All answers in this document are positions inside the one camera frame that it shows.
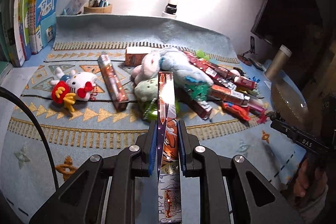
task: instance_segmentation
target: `hello kitty plush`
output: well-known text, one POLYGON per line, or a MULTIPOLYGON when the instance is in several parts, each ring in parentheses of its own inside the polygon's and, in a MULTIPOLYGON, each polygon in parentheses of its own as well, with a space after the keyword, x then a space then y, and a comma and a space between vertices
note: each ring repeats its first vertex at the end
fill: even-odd
POLYGON ((97 76, 95 74, 85 71, 76 73, 75 70, 72 70, 69 75, 66 75, 60 67, 56 68, 55 72, 59 80, 50 81, 54 89, 62 81, 69 87, 69 92, 76 95, 75 100, 88 101, 90 99, 96 86, 97 76))

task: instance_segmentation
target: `blue plush bunny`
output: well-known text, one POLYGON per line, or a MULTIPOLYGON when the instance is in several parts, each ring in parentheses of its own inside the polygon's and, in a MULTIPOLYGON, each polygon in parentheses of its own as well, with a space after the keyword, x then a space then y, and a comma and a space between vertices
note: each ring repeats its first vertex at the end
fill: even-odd
POLYGON ((212 86, 212 79, 189 63, 187 56, 176 48, 166 48, 160 51, 160 68, 172 71, 174 82, 178 85, 208 85, 212 86))

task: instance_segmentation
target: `red bow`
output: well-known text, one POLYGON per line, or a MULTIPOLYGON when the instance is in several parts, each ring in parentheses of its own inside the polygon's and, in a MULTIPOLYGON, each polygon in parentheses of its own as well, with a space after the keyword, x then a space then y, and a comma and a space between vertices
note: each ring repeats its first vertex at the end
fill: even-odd
POLYGON ((80 98, 84 98, 86 96, 86 93, 93 90, 93 86, 91 84, 91 82, 86 82, 85 83, 85 87, 84 88, 80 88, 77 90, 77 95, 80 98))

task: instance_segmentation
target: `gold cylinder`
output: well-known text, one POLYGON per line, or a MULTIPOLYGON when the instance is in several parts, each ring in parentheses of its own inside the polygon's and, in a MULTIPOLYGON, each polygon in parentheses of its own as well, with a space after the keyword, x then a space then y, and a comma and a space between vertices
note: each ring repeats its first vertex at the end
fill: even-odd
POLYGON ((272 63, 265 71, 265 76, 268 78, 268 80, 273 81, 276 78, 279 71, 282 70, 283 66, 286 64, 291 55, 292 52, 284 45, 281 45, 272 63))

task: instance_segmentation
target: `pen holder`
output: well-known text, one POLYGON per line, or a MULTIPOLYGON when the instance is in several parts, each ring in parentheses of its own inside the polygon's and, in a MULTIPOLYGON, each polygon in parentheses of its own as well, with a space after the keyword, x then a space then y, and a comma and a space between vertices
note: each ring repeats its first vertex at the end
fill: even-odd
POLYGON ((107 7, 88 7, 84 5, 84 14, 110 14, 112 13, 112 4, 107 7))

